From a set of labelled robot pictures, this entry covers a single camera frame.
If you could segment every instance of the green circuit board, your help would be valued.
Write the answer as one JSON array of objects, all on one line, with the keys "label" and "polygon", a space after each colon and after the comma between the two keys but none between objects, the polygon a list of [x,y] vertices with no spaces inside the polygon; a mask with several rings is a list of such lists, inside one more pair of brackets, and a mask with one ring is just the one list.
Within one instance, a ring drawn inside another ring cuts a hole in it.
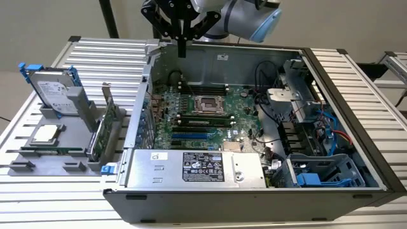
[{"label": "green circuit board", "polygon": [[[241,142],[242,152],[254,152],[263,150],[263,146],[253,144],[249,138],[249,130],[255,134],[261,129],[261,121],[257,110],[255,101],[251,95],[242,97],[241,93],[247,93],[247,89],[239,86],[231,86],[226,96],[221,96],[223,100],[223,115],[233,115],[235,124],[231,128],[209,127],[207,139],[174,139],[173,134],[177,124],[177,114],[195,115],[195,99],[198,96],[181,94],[173,87],[169,87],[161,93],[163,98],[163,106],[169,108],[162,118],[157,120],[157,137],[155,149],[201,149],[201,150],[223,150],[225,142]],[[173,146],[173,141],[181,141],[182,145]]]}]

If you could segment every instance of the cable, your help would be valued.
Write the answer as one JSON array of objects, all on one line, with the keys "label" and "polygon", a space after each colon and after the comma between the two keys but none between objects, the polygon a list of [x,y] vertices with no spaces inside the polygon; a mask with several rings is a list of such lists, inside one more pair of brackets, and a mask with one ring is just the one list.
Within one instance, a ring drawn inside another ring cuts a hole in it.
[{"label": "cable", "polygon": [[333,130],[334,133],[338,133],[342,137],[346,138],[346,140],[350,142],[350,144],[353,145],[353,140],[352,140],[352,137],[342,131],[340,130]]},{"label": "cable", "polygon": [[259,132],[261,132],[261,131],[258,131],[257,134],[255,134],[255,136],[254,136],[254,140],[255,140],[257,142],[259,142],[259,143],[266,144],[266,143],[271,143],[271,142],[275,142],[275,141],[282,140],[282,139],[278,138],[278,139],[274,139],[274,140],[271,140],[271,141],[269,141],[269,142],[262,142],[262,141],[258,139],[258,134],[259,134]]},{"label": "cable", "polygon": [[306,105],[309,105],[309,104],[305,104],[303,106],[301,106],[301,108],[293,113],[291,118],[290,118],[290,121],[291,121],[291,122],[293,122],[293,120],[294,120],[295,113],[297,113],[302,108],[305,108]]},{"label": "cable", "polygon": [[181,75],[183,75],[183,72],[179,69],[171,70],[171,72],[169,73],[169,76],[167,76],[167,85],[171,85],[170,84],[170,77],[171,77],[173,73],[179,73]]},{"label": "cable", "polygon": [[[337,120],[337,118],[329,112],[326,112],[326,111],[318,110],[317,112],[322,113],[326,117],[333,119],[333,121],[334,121],[333,131],[337,130],[338,129],[338,120]],[[328,156],[333,156],[334,155],[336,149],[337,149],[337,132],[334,132],[333,147],[330,149],[330,153],[329,153]]]},{"label": "cable", "polygon": [[398,106],[401,105],[404,99],[405,99],[405,96],[401,97],[400,101],[398,101],[397,104],[394,105],[396,107],[398,107]]},{"label": "cable", "polygon": [[9,118],[5,118],[5,117],[2,117],[2,116],[0,116],[0,119],[3,119],[3,120],[7,121],[7,122],[11,122],[11,120],[10,120]]},{"label": "cable", "polygon": [[261,67],[261,65],[262,65],[263,63],[271,63],[273,66],[274,66],[274,68],[275,68],[275,72],[277,72],[277,75],[275,75],[275,76],[278,77],[278,75],[279,75],[279,70],[278,70],[278,67],[277,67],[275,63],[274,63],[273,61],[262,61],[262,62],[258,64],[257,69],[255,69],[255,91],[258,91],[258,71],[259,71],[259,67]]},{"label": "cable", "polygon": [[[255,102],[257,102],[257,98],[259,97],[259,95],[262,96],[262,94],[258,93],[254,98]],[[265,107],[262,106],[261,97],[259,97],[259,107],[261,107],[262,111],[265,112],[265,114],[269,116],[269,118],[279,125],[279,121],[267,113]]]},{"label": "cable", "polygon": [[279,125],[279,121],[267,113],[266,109],[263,108],[262,104],[259,103],[259,107],[265,114],[269,116],[269,118]]}]

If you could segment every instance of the blue latch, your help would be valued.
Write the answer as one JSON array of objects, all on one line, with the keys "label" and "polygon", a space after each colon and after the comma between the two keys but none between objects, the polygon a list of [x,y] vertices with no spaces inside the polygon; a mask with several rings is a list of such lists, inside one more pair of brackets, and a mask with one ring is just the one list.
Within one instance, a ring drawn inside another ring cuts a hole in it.
[{"label": "blue latch", "polygon": [[45,65],[42,65],[42,64],[31,64],[27,67],[27,70],[30,70],[30,71],[41,71],[43,69],[45,69]]},{"label": "blue latch", "polygon": [[21,70],[22,75],[25,76],[25,79],[26,79],[27,83],[31,83],[31,80],[30,80],[30,77],[29,77],[27,71],[26,71],[26,63],[25,62],[19,63],[19,70]]},{"label": "blue latch", "polygon": [[350,187],[353,179],[346,178],[338,182],[322,182],[317,173],[302,173],[298,175],[298,183],[302,187]]},{"label": "blue latch", "polygon": [[102,175],[115,175],[115,166],[102,166],[101,174]]}]

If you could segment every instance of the metal bracket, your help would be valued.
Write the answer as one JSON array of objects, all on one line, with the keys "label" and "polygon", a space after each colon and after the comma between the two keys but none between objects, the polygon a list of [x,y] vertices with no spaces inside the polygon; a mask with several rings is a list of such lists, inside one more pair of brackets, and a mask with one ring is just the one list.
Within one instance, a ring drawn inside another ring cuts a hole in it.
[{"label": "metal bracket", "polygon": [[299,92],[293,92],[282,88],[271,88],[267,90],[269,97],[274,101],[291,102],[302,100]]},{"label": "metal bracket", "polygon": [[401,81],[404,81],[404,83],[407,84],[407,68],[398,61],[397,57],[388,55],[381,63],[384,63],[389,67],[389,69],[393,71],[393,73],[397,75]]}]

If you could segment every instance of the black pole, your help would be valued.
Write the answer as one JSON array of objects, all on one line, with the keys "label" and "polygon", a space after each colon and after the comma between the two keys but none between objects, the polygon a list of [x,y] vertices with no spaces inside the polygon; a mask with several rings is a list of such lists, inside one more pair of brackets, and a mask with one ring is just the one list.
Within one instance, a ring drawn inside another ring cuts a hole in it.
[{"label": "black pole", "polygon": [[119,32],[117,28],[115,16],[110,0],[99,0],[99,4],[103,12],[105,22],[109,28],[109,35],[111,38],[119,38]]},{"label": "black pole", "polygon": [[162,34],[161,32],[155,29],[155,27],[153,26],[153,38],[154,39],[162,39]]}]

